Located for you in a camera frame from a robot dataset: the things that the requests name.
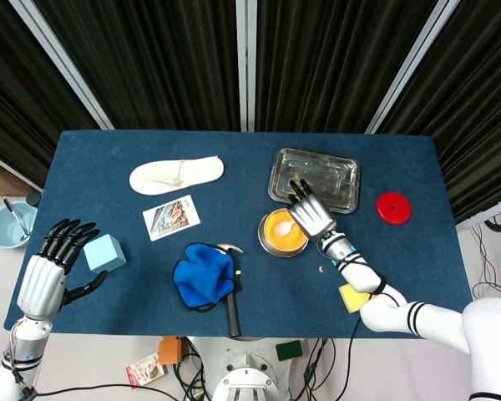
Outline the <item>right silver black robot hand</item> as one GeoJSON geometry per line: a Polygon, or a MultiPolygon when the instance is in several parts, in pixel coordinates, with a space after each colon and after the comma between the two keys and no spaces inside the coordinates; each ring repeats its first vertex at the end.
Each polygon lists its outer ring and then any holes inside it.
{"type": "Polygon", "coordinates": [[[316,239],[337,228],[337,222],[331,212],[316,197],[304,179],[300,179],[299,183],[290,180],[289,184],[294,193],[288,195],[291,202],[288,212],[308,238],[316,239]]]}

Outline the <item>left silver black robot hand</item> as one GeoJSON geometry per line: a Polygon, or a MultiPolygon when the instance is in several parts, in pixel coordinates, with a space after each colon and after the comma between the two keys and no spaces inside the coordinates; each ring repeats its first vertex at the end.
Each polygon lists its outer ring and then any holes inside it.
{"type": "Polygon", "coordinates": [[[84,246],[99,234],[94,222],[63,219],[43,238],[37,253],[29,259],[18,293],[17,305],[24,316],[36,321],[49,320],[62,307],[94,292],[105,281],[103,270],[89,283],[67,289],[69,273],[84,246]]]}

